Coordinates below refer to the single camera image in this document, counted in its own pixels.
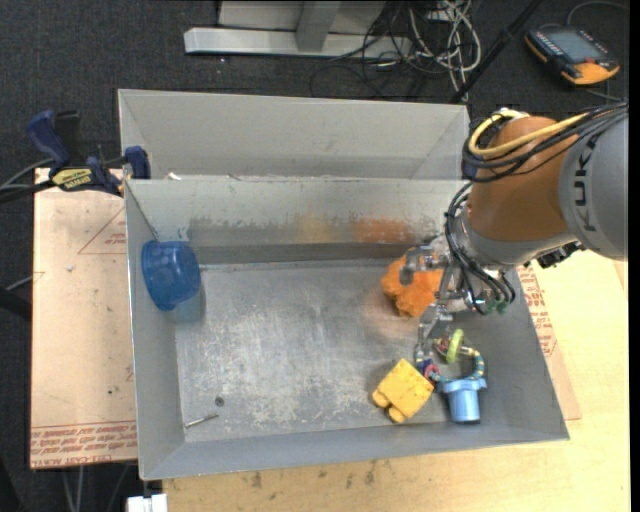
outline blue cup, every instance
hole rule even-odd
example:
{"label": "blue cup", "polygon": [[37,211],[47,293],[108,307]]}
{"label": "blue cup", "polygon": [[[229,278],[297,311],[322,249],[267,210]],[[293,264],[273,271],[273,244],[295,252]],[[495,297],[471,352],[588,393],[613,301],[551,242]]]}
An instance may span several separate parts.
{"label": "blue cup", "polygon": [[162,311],[171,311],[200,291],[200,266],[186,242],[144,244],[142,274],[149,295]]}
{"label": "blue cup", "polygon": [[456,423],[480,421],[478,390],[487,387],[486,381],[479,379],[458,379],[442,384],[440,391],[449,398],[451,419]]}

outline yellow toy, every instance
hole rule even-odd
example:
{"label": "yellow toy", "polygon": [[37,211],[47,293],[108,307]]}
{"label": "yellow toy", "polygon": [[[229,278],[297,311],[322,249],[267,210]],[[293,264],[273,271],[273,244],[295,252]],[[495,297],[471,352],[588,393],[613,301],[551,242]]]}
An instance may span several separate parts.
{"label": "yellow toy", "polygon": [[378,407],[389,408],[393,421],[402,423],[420,410],[432,391],[433,385],[406,359],[400,359],[371,397]]}

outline orange device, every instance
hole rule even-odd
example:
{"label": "orange device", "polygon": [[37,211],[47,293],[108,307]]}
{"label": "orange device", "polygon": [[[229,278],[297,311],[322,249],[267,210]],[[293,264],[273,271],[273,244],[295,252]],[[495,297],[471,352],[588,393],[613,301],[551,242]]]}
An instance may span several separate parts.
{"label": "orange device", "polygon": [[571,25],[529,30],[524,40],[553,74],[574,85],[602,82],[620,69],[616,58],[601,42]]}

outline orange toy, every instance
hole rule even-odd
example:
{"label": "orange toy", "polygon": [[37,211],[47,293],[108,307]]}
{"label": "orange toy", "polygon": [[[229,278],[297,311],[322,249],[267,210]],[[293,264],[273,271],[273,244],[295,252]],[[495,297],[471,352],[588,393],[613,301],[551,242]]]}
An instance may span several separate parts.
{"label": "orange toy", "polygon": [[387,267],[387,273],[380,283],[387,297],[391,298],[401,316],[420,316],[427,306],[435,302],[435,292],[440,286],[442,269],[416,272],[408,286],[400,284],[400,269],[406,263],[402,257]]}

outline cable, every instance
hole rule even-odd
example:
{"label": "cable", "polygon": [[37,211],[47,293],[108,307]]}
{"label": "cable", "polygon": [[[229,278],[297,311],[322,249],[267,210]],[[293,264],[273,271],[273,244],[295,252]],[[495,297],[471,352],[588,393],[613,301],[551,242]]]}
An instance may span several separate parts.
{"label": "cable", "polygon": [[18,190],[20,188],[29,188],[30,186],[31,185],[12,183],[11,185],[5,185],[4,187],[2,187],[2,189],[0,189],[0,193],[7,190]]}
{"label": "cable", "polygon": [[52,187],[55,187],[55,183],[53,183],[52,181],[45,181],[43,183],[38,183],[37,185],[31,185],[18,190],[8,190],[4,193],[2,190],[0,190],[0,204],[5,204],[24,196],[33,195],[36,192],[41,192],[42,190],[46,190]]}
{"label": "cable", "polygon": [[80,512],[82,504],[82,484],[84,483],[84,466],[80,466],[80,474],[78,475],[78,488],[76,489],[76,512]]}
{"label": "cable", "polygon": [[13,284],[10,284],[5,288],[8,292],[15,290],[16,288],[20,288],[22,285],[25,285],[33,280],[33,276],[25,277],[24,279],[20,279]]}
{"label": "cable", "polygon": [[451,97],[449,103],[456,104],[466,96],[466,94],[478,81],[480,76],[498,57],[505,46],[513,39],[514,34],[520,30],[529,16],[533,13],[537,6],[542,3],[542,1],[543,0],[531,0],[531,3],[524,9],[522,13],[520,13],[520,15],[513,21],[513,23],[511,23],[508,27],[502,29],[502,32],[500,33],[498,39],[491,45],[489,51],[485,54],[480,64],[478,64],[478,66],[469,75],[463,87],[456,91],[456,93]]}
{"label": "cable", "polygon": [[19,180],[24,175],[29,174],[30,172],[33,172],[35,169],[38,169],[39,167],[47,167],[47,166],[50,166],[51,164],[54,164],[54,163],[55,163],[55,160],[53,160],[53,158],[47,158],[45,160],[40,160],[39,162],[36,162],[35,164],[31,164],[28,167],[25,167],[21,171],[17,172],[13,176],[11,176],[11,178],[9,178],[7,181],[5,181],[2,185],[0,185],[0,191],[2,191],[7,185],[11,185],[15,181]]}
{"label": "cable", "polygon": [[132,467],[133,465],[130,465],[130,464],[125,465],[124,469],[122,470],[122,473],[120,474],[120,478],[118,478],[118,482],[116,483],[116,486],[113,489],[113,493],[111,494],[111,498],[109,499],[109,504],[107,505],[105,512],[111,512],[111,510],[113,509],[113,506],[115,505],[116,500],[118,499],[118,492],[120,491],[122,482],[124,482],[124,478],[127,476],[129,469]]}
{"label": "cable", "polygon": [[456,193],[451,203],[449,204],[449,208],[446,213],[445,237],[449,245],[451,255],[457,261],[462,270],[465,287],[469,292],[474,309],[480,314],[485,315],[488,313],[488,311],[478,302],[473,290],[473,283],[471,282],[468,273],[477,277],[481,282],[483,282],[488,288],[491,289],[496,297],[496,301],[498,304],[505,302],[508,304],[513,303],[516,297],[516,292],[511,283],[506,280],[504,273],[500,274],[500,279],[495,279],[492,275],[483,270],[475,261],[468,257],[462,247],[458,245],[455,236],[453,235],[453,221],[457,217],[458,210],[462,208],[463,204],[469,198],[469,195],[466,194],[466,191],[469,190],[471,186],[472,183],[465,184]]}
{"label": "cable", "polygon": [[69,486],[69,480],[67,479],[66,470],[62,471],[62,483],[64,484],[64,495],[67,498],[67,505],[69,507],[70,512],[78,512],[73,503],[73,498],[71,497],[71,488]]}
{"label": "cable", "polygon": [[573,9],[571,9],[567,14],[565,25],[571,25],[571,18],[573,17],[573,15],[578,9],[582,9],[583,7],[587,7],[589,5],[608,5],[611,7],[618,7],[620,9],[624,9],[625,11],[629,10],[629,8],[626,5],[621,5],[616,2],[608,2],[606,0],[591,0],[589,2],[583,2],[581,4],[578,4]]}
{"label": "cable", "polygon": [[[388,4],[367,29],[360,48],[329,60],[329,66],[325,66],[312,74],[309,84],[311,95],[316,96],[314,85],[317,75],[323,70],[331,69],[347,69],[349,73],[356,76],[379,98],[389,97],[384,93],[383,89],[393,78],[393,73],[402,73],[405,70],[414,71],[430,78],[447,78],[448,76],[454,88],[457,89],[457,82],[459,80],[464,82],[465,73],[478,65],[482,52],[480,49],[480,39],[474,31],[468,17],[471,0],[456,0],[455,2],[450,0],[444,1],[446,2],[444,8],[436,7],[440,6],[438,3],[433,3],[430,7],[424,4],[417,7],[414,2]],[[438,19],[427,19],[427,16],[430,14],[433,16],[434,13],[440,12],[444,12],[445,15],[448,16],[447,21],[443,19],[441,14]],[[402,21],[397,23],[398,20],[401,19],[401,14],[404,14]],[[409,35],[408,40],[404,37],[400,39],[398,35],[394,33],[395,30],[403,30],[403,23],[406,23],[406,33]],[[446,27],[447,34],[442,40],[442,43],[439,44],[437,48],[434,48],[431,46],[431,43],[427,43],[423,32],[427,29],[426,32],[432,36],[434,28],[437,28],[437,32],[441,32],[440,27]],[[465,43],[463,33],[471,34],[470,43]],[[374,60],[367,57],[364,50],[384,37],[389,38],[394,51],[383,52]],[[466,44],[471,44],[472,46],[472,62],[465,62],[462,49]],[[359,73],[348,66],[334,67],[336,66],[336,61],[356,55],[359,55],[360,58],[361,69]],[[381,80],[382,77],[370,77],[369,72],[372,68],[389,70],[391,72],[385,77],[384,82],[380,84],[376,82]],[[420,90],[421,87],[422,82],[417,79],[414,80],[414,85],[409,87],[409,93],[404,96],[404,99],[412,98],[412,94],[414,94],[416,90]]]}
{"label": "cable", "polygon": [[[554,125],[548,127],[550,130],[537,130],[523,137],[519,137],[513,141],[510,141],[507,144],[503,144],[498,146],[497,153],[498,156],[486,157],[487,153],[493,153],[491,151],[485,151],[485,148],[479,148],[479,139],[484,134],[485,131],[497,127],[501,127],[501,125],[508,120],[512,120],[514,118],[518,118],[517,113],[514,111],[502,111],[498,112],[495,115],[492,115],[488,120],[481,123],[478,128],[473,132],[472,136],[470,136],[467,141],[465,141],[462,150],[462,159],[469,166],[476,169],[488,169],[493,174],[492,176],[478,178],[476,176],[465,176],[476,183],[487,183],[490,181],[495,181],[497,179],[502,179],[507,176],[513,175],[520,167],[522,167],[533,155],[536,155],[546,149],[549,149],[556,144],[573,137],[574,135],[578,135],[577,139],[573,141],[569,146],[574,145],[578,140],[580,140],[585,134],[591,133],[598,129],[603,129],[608,126],[610,123],[617,122],[617,120],[628,115],[629,104],[627,101],[616,103],[612,106],[599,106],[592,107],[590,109],[585,109],[582,113],[577,116],[573,116],[572,118],[565,120],[560,123],[555,123]],[[509,156],[513,154],[518,149],[522,148],[525,144],[533,141],[536,138],[547,137],[536,144],[532,149],[526,151],[524,153]],[[554,154],[551,158],[554,158],[558,154],[563,152],[563,150]],[[539,164],[534,169],[529,169],[525,172],[519,174],[525,174],[531,172],[540,167]],[[503,171],[496,171],[495,169],[498,167],[508,167]]]}

